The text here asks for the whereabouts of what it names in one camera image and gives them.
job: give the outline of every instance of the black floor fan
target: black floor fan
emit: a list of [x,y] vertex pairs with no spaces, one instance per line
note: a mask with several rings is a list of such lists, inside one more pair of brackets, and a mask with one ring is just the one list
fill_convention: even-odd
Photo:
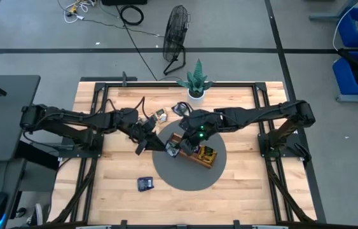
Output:
[[[163,58],[170,64],[163,71],[165,76],[176,71],[186,65],[186,49],[183,46],[184,38],[188,28],[188,14],[183,6],[176,6],[170,14],[169,21],[166,26],[165,41],[163,42]],[[171,65],[178,61],[179,54],[183,52],[183,63],[181,66],[169,70]]]

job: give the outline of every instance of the round gray pad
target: round gray pad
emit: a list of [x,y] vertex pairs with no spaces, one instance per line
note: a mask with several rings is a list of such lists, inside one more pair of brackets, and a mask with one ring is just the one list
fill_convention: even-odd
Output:
[[[162,142],[167,142],[172,133],[184,134],[184,130],[179,127],[179,122],[174,121],[163,128],[158,135]],[[225,144],[219,134],[214,134],[208,141],[203,141],[201,144],[217,151],[217,157],[211,169],[181,155],[172,158],[166,152],[154,151],[152,159],[159,176],[172,187],[184,191],[203,190],[213,185],[225,168],[227,160]]]

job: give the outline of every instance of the wooden table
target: wooden table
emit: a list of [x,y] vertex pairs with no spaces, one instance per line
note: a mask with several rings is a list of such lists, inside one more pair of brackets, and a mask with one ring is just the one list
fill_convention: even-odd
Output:
[[[89,113],[94,85],[95,82],[79,84],[74,111]],[[282,82],[266,82],[266,86],[270,104],[286,101]],[[118,87],[109,89],[108,98],[120,109],[134,107],[145,96],[148,115],[165,108],[168,122],[158,125],[155,128],[158,132],[180,119],[171,107],[186,101],[186,94],[187,90],[181,87]],[[212,87],[203,104],[194,108],[212,111],[225,107],[255,108],[252,89]],[[276,120],[275,126],[283,122]],[[254,123],[236,133],[221,134],[227,150],[226,167],[219,180],[202,191],[182,191],[169,186],[156,172],[151,152],[137,156],[134,153],[136,145],[127,135],[119,131],[106,135],[103,155],[97,164],[89,224],[118,225],[122,219],[127,219],[129,225],[231,225],[234,219],[239,219],[243,225],[275,223],[265,161],[259,153],[258,133],[258,124]],[[315,219],[302,162],[297,158],[283,158],[282,162],[290,194],[306,214]],[[79,158],[72,159],[59,171],[49,220],[59,215],[74,194],[79,163]],[[137,191],[136,180],[143,176],[153,176],[155,188],[141,193]],[[85,194],[79,205],[80,219],[84,197]],[[278,199],[282,219],[286,220],[279,192]]]

